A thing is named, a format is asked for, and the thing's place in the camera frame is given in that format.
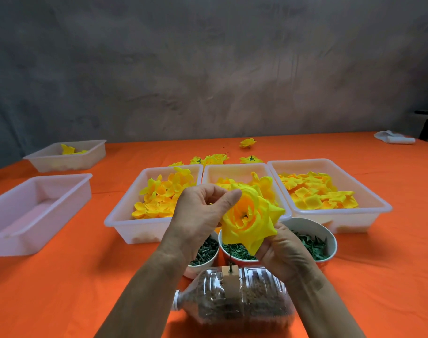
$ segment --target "white plastic tray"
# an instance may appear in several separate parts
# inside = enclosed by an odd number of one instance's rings
[[[388,202],[370,191],[329,159],[279,160],[269,161],[268,165],[292,210],[293,216],[308,218],[318,222],[327,227],[332,233],[366,232],[381,213],[392,210],[392,206]],[[278,174],[306,174],[309,171],[329,174],[333,185],[339,191],[354,191],[354,197],[359,204],[359,208],[300,210],[294,204]]]
[[[266,164],[226,164],[226,165],[208,165],[205,167],[203,172],[203,184],[213,183],[215,184],[219,178],[231,178],[235,181],[250,182],[253,177],[251,172],[256,172],[258,177],[262,178],[265,176],[273,177],[272,172]],[[280,208],[286,210],[286,213],[281,216],[281,219],[288,219],[292,217],[292,212],[284,199],[284,196],[275,183],[275,177],[273,177],[272,190],[275,193],[275,200]]]
[[[92,197],[90,178],[39,176],[0,195],[0,256],[41,250]]]
[[[203,175],[203,165],[185,165],[179,166],[182,169],[190,169],[197,185],[201,184],[201,176]],[[156,178],[161,174],[163,180],[167,180],[171,173],[174,173],[173,167],[152,167],[144,169],[132,183],[120,202],[114,207],[109,216],[104,220],[104,225],[107,227],[115,227],[126,243],[147,243],[161,242],[165,231],[172,220],[167,218],[149,218],[149,219],[134,219],[131,214],[134,211],[134,204],[138,201],[144,201],[144,196],[140,196],[139,192],[147,187],[148,179]]]
[[[29,154],[24,159],[41,173],[51,171],[68,171],[89,169],[106,156],[104,143],[106,140],[58,142]],[[62,155],[61,143],[76,148],[77,152],[87,150],[86,153]]]

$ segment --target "gray wall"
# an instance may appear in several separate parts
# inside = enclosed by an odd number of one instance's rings
[[[417,107],[428,0],[0,0],[0,167],[59,141],[414,133]]]

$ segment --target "sand-filled bottle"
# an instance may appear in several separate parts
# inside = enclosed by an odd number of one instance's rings
[[[240,294],[225,297],[221,267],[208,269],[183,292],[172,310],[185,310],[199,324],[217,332],[284,331],[295,309],[284,284],[264,267],[239,269]]]

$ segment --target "round bowl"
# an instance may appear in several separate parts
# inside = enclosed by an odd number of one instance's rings
[[[300,217],[292,217],[287,220],[281,220],[280,223],[288,227],[290,230],[295,231],[302,235],[309,235],[312,238],[317,236],[318,238],[326,239],[326,252],[329,255],[324,260],[315,261],[317,267],[324,269],[328,262],[336,255],[337,252],[337,241],[331,231],[329,231],[323,225],[314,222],[313,220]]]
[[[225,258],[225,262],[228,264],[230,261],[230,255],[228,254],[228,252],[223,249],[223,241],[222,241],[222,231],[220,230],[220,232],[218,233],[218,245],[220,246],[220,249],[222,250],[222,254],[223,257]],[[239,267],[249,267],[251,265],[261,265],[261,263],[259,262],[259,260],[243,260],[243,259],[238,259],[234,256],[231,256],[231,261],[233,261],[233,263]]]
[[[216,232],[213,232],[211,234],[211,238],[215,239],[217,242],[219,242],[218,235]],[[209,269],[214,264],[217,264],[218,259],[218,252],[219,248],[217,249],[217,252],[215,253],[214,257],[211,258],[208,262],[203,263],[202,265],[189,265],[186,267],[186,270],[184,271],[184,276],[190,279],[194,279],[197,277],[198,274],[200,274],[202,271]]]

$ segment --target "table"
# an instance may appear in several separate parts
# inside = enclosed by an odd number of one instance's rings
[[[337,235],[325,270],[368,337],[428,337],[428,143],[388,145],[373,133],[107,144],[89,171],[92,199],[36,255],[0,258],[0,337],[92,337],[134,272],[157,244],[127,245],[103,221],[147,167],[194,155],[228,153],[328,158],[393,206],[366,234]],[[0,170],[0,194],[39,175],[28,161]],[[189,280],[182,278],[179,287]],[[292,337],[306,337],[300,319]],[[196,337],[184,312],[171,313],[163,337]]]

